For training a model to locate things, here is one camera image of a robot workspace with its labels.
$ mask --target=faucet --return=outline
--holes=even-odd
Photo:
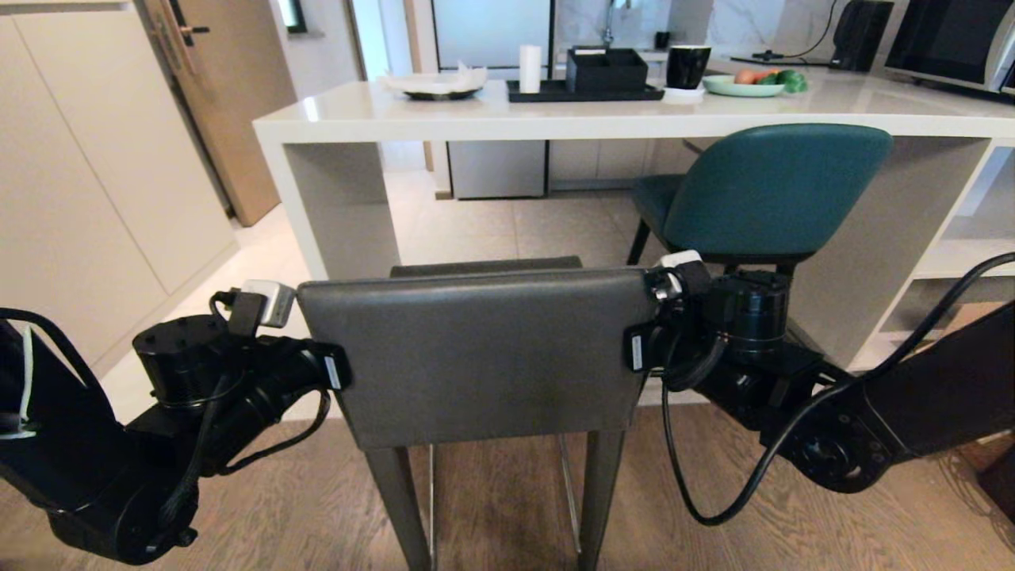
[[[603,28],[603,44],[606,49],[610,49],[613,44],[613,10],[616,8],[617,0],[606,0],[606,27]],[[631,0],[624,0],[624,9],[629,10]]]

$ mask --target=teal chair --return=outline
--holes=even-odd
[[[828,241],[891,151],[888,133],[854,125],[755,127],[708,147],[686,174],[640,179],[632,197],[641,221],[627,264],[649,232],[670,252],[706,262],[796,265]]]

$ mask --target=wooden floor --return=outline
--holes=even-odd
[[[893,469],[855,496],[824,491],[783,460],[731,523],[705,528],[680,503],[658,408],[628,435],[600,569],[1015,569],[1015,528],[956,456]],[[706,512],[732,500],[759,453],[710,406],[674,408],[690,486]],[[294,434],[274,429],[257,446]],[[584,437],[568,436],[581,490]],[[425,449],[413,450],[425,503]],[[576,556],[556,441],[439,448],[442,569],[570,569]],[[201,536],[151,569],[404,569],[362,454],[342,421],[229,478],[202,481]],[[42,511],[0,484],[0,571],[128,569],[64,547]]]

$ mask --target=paper towel roll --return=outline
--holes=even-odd
[[[539,46],[522,46],[519,49],[519,90],[523,93],[538,93],[539,80],[543,74],[543,49]]]

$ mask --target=green bowl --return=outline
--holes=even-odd
[[[704,88],[712,93],[734,97],[773,97],[783,92],[786,85],[748,85],[734,83],[733,75],[708,75],[701,79]]]

